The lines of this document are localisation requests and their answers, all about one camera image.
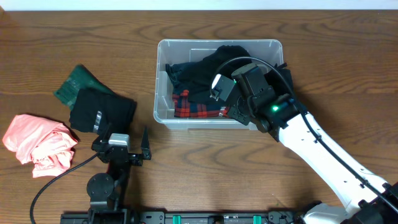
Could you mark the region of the pink garment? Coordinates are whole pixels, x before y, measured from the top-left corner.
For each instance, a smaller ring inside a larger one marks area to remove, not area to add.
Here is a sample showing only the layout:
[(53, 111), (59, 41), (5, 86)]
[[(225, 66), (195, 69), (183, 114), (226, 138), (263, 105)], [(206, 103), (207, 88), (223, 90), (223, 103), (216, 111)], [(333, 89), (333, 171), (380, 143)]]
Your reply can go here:
[(59, 176), (72, 164), (78, 141), (63, 123), (21, 114), (14, 117), (3, 139), (21, 164), (33, 163), (33, 178)]

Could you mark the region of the black garment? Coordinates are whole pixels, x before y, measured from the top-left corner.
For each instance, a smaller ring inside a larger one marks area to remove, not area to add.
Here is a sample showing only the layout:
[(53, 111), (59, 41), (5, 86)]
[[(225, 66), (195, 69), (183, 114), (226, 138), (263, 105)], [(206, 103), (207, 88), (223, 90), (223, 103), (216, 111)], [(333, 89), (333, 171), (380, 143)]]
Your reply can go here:
[(252, 63), (249, 53), (238, 45), (223, 45), (199, 62), (185, 66), (178, 75), (180, 93), (174, 94), (175, 105), (180, 108), (202, 106), (204, 110), (217, 110), (225, 106), (210, 97), (210, 86), (217, 74), (232, 79), (232, 74)]
[(70, 127), (83, 133), (100, 134), (107, 129), (126, 133), (137, 103), (119, 95), (95, 89), (81, 89), (70, 113)]

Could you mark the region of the dark teal garment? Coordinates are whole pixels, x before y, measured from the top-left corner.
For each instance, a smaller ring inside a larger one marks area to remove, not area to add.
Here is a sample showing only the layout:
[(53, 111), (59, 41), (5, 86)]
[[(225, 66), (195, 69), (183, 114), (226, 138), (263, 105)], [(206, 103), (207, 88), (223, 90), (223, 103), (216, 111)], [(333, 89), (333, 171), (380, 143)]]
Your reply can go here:
[(178, 63), (178, 64), (166, 64), (165, 71), (169, 77), (171, 84), (173, 85), (173, 94), (180, 95), (181, 92), (187, 90), (186, 84), (181, 81), (182, 73), (193, 66), (195, 62), (186, 62), (186, 63)]

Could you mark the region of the red plaid garment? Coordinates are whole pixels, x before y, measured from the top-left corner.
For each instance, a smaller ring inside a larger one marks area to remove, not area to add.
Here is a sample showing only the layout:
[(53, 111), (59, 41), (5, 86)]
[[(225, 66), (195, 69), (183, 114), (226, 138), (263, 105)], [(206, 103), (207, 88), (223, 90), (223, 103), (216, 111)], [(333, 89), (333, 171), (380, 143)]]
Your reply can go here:
[(192, 103), (188, 100), (188, 90), (184, 90), (179, 94), (173, 94), (174, 116), (176, 118), (214, 118), (228, 117), (229, 107), (220, 105), (205, 105), (200, 103)]

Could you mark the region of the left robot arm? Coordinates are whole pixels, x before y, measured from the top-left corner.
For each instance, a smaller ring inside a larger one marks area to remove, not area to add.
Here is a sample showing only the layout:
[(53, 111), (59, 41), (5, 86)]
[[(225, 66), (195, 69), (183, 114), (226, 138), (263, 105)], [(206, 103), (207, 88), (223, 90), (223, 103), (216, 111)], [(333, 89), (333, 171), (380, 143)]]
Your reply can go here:
[(142, 166), (152, 159), (147, 129), (141, 141), (141, 153), (131, 153), (127, 134), (113, 133), (110, 128), (93, 141), (92, 150), (108, 165), (106, 172), (95, 174), (87, 183), (90, 196), (89, 224), (139, 223), (137, 212), (124, 206), (124, 196), (132, 166)]

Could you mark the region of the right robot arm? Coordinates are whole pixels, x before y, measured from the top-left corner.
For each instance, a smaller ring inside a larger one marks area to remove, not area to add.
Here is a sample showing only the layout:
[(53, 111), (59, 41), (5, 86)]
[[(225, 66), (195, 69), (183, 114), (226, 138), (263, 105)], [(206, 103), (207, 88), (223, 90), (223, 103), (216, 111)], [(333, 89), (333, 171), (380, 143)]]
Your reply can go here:
[(397, 223), (397, 185), (389, 184), (351, 157), (322, 130), (301, 104), (292, 82), (278, 67), (264, 73), (249, 63), (227, 75), (218, 72), (229, 117), (269, 133), (301, 157), (332, 189), (341, 207), (319, 203), (300, 214), (297, 223)]

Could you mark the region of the clear plastic storage bin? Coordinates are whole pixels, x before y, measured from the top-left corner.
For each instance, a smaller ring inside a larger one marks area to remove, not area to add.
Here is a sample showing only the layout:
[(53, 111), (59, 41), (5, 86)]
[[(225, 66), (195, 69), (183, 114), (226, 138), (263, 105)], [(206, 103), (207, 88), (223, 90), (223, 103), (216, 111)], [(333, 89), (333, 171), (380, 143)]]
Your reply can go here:
[(247, 126), (224, 117), (217, 118), (176, 118), (172, 100), (173, 86), (165, 71), (167, 64), (197, 62), (214, 53), (222, 45), (239, 45), (252, 57), (271, 64), (284, 62), (282, 43), (276, 39), (252, 40), (195, 40), (164, 39), (157, 46), (157, 68), (155, 78), (154, 119), (171, 130), (179, 129), (249, 129), (255, 131), (256, 125)]

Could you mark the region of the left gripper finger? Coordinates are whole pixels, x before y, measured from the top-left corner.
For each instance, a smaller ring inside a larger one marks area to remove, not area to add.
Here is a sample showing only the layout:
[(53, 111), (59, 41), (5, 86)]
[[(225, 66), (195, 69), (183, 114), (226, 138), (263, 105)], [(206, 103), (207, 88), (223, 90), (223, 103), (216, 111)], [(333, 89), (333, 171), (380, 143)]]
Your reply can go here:
[(147, 132), (147, 127), (144, 128), (144, 132), (142, 135), (142, 141), (141, 141), (141, 155), (143, 160), (151, 160), (152, 159), (152, 153), (150, 150), (150, 144), (149, 144), (149, 136)]
[(108, 146), (108, 142), (111, 136), (112, 124), (99, 133), (98, 137), (93, 141), (91, 149), (95, 152), (104, 152)]

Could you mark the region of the dark green garment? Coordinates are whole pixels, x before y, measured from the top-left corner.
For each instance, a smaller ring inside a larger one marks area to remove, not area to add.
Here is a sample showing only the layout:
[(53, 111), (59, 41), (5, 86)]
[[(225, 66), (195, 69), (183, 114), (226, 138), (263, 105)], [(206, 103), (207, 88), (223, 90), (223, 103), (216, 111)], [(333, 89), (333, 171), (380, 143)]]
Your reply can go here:
[(95, 89), (103, 93), (114, 94), (106, 85), (101, 83), (84, 65), (77, 65), (62, 83), (58, 90), (54, 91), (54, 96), (70, 110), (73, 109), (78, 92), (81, 89)]

